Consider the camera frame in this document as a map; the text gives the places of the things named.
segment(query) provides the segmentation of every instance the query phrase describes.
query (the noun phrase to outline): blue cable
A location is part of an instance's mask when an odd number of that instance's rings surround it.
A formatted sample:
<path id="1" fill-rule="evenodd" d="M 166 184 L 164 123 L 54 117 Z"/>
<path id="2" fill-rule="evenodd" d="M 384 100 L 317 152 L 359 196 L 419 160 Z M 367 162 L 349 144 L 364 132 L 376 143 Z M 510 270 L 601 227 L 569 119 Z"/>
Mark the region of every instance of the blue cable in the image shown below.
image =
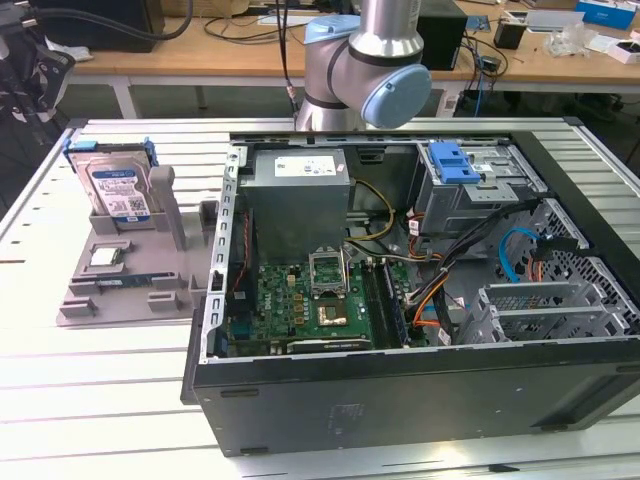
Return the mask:
<path id="1" fill-rule="evenodd" d="M 509 240 L 509 237 L 514 233 L 522 233 L 528 237 L 533 238 L 534 240 L 540 240 L 540 237 L 533 230 L 529 230 L 528 228 L 515 227 L 505 233 L 504 237 L 502 237 L 502 240 L 500 240 L 500 245 L 498 246 L 498 258 L 500 259 L 502 269 L 504 270 L 504 273 L 507 274 L 507 277 L 509 277 L 509 280 L 511 280 L 512 283 L 518 283 L 520 279 L 518 278 L 516 272 L 513 271 L 513 268 L 511 268 L 509 259 L 507 258 L 507 241 Z"/>
<path id="2" fill-rule="evenodd" d="M 484 62 L 482 58 L 478 58 L 478 62 L 480 63 L 480 80 L 478 81 L 478 101 L 476 102 L 476 111 L 473 114 L 474 117 L 478 116 L 480 112 L 480 104 L 482 103 L 482 80 L 484 75 L 482 74 L 482 69 L 484 68 Z"/>

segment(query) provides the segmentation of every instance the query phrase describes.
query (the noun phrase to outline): blue box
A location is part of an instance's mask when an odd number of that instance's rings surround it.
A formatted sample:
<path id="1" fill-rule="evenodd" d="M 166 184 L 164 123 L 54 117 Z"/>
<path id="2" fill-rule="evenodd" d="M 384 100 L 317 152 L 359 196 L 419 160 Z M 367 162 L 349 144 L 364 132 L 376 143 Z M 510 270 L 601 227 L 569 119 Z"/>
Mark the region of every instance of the blue box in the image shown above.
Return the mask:
<path id="1" fill-rule="evenodd" d="M 596 23 L 605 27 L 626 30 L 636 14 L 636 7 L 625 2 L 601 2 L 579 0 L 576 12 L 584 12 L 585 23 Z"/>

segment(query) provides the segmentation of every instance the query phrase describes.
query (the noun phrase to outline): motherboard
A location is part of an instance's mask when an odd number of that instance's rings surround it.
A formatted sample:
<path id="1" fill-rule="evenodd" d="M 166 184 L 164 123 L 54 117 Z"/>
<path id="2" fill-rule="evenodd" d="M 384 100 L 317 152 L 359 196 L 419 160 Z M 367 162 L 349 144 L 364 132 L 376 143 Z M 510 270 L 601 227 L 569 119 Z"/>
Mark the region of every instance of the motherboard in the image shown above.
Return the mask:
<path id="1" fill-rule="evenodd" d="M 346 262 L 345 268 L 318 260 L 260 265 L 257 312 L 228 325 L 238 355 L 371 350 L 411 341 L 401 309 L 411 288 L 403 264 Z M 319 293 L 330 285 L 333 290 Z"/>

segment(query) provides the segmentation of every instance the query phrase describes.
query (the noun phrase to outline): black speaker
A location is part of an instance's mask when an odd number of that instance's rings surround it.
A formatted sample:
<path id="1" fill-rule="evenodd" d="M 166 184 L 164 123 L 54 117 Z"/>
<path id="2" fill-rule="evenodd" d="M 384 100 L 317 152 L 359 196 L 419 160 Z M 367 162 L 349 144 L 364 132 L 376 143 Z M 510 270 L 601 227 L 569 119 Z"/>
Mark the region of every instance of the black speaker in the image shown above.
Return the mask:
<path id="1" fill-rule="evenodd" d="M 38 8 L 73 8 L 107 17 L 148 33 L 162 33 L 164 15 L 160 0 L 31 0 Z M 133 37 L 84 20 L 51 18 L 39 23 L 49 39 L 67 47 L 91 50 L 150 52 L 155 41 Z"/>
<path id="2" fill-rule="evenodd" d="M 424 40 L 422 64 L 429 70 L 453 70 L 467 25 L 467 14 L 453 0 L 422 0 L 418 33 Z"/>

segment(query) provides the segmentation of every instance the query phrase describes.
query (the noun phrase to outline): yellow wire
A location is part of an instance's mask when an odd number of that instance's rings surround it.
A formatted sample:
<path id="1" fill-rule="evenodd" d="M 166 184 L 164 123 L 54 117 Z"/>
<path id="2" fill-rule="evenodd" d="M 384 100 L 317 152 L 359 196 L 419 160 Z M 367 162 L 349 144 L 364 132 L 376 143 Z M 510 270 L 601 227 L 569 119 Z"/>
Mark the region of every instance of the yellow wire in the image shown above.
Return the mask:
<path id="1" fill-rule="evenodd" d="M 364 180 L 356 179 L 356 184 L 358 184 L 358 183 L 361 183 L 365 187 L 368 187 L 369 189 L 371 189 L 371 191 L 373 193 L 375 193 L 378 196 L 378 198 L 380 198 L 380 200 L 382 200 L 384 202 L 384 204 L 387 206 L 387 209 L 389 210 L 389 222 L 378 233 L 372 233 L 371 235 L 363 235 L 361 237 L 347 237 L 347 238 L 345 238 L 345 240 L 348 241 L 348 242 L 352 242 L 354 240 L 355 241 L 375 240 L 376 238 L 380 238 L 380 237 L 386 235 L 389 230 L 391 230 L 391 228 L 393 227 L 393 222 L 395 221 L 395 212 L 393 210 L 393 207 L 389 203 L 389 200 L 387 200 L 385 198 L 385 196 L 382 195 L 382 193 L 380 193 L 380 191 L 376 187 L 371 185 L 369 182 L 365 182 Z"/>

